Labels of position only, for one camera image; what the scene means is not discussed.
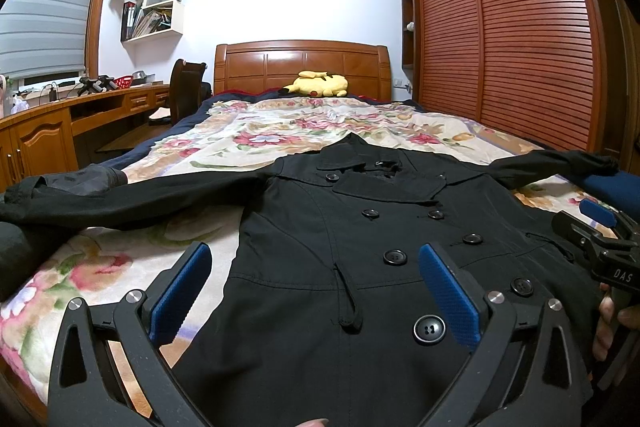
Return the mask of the person's right hand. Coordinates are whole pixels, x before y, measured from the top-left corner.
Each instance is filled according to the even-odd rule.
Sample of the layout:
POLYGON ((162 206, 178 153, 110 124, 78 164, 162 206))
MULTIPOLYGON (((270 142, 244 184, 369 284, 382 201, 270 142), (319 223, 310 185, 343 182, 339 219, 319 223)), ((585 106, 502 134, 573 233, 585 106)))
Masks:
POLYGON ((597 325, 596 337, 594 337, 592 352, 598 361, 604 361, 608 356, 608 350, 613 343, 613 319, 628 329, 639 329, 639 307, 628 307, 617 311, 614 300, 611 297, 611 289, 608 284, 600 283, 603 298, 599 305, 600 319, 597 325))

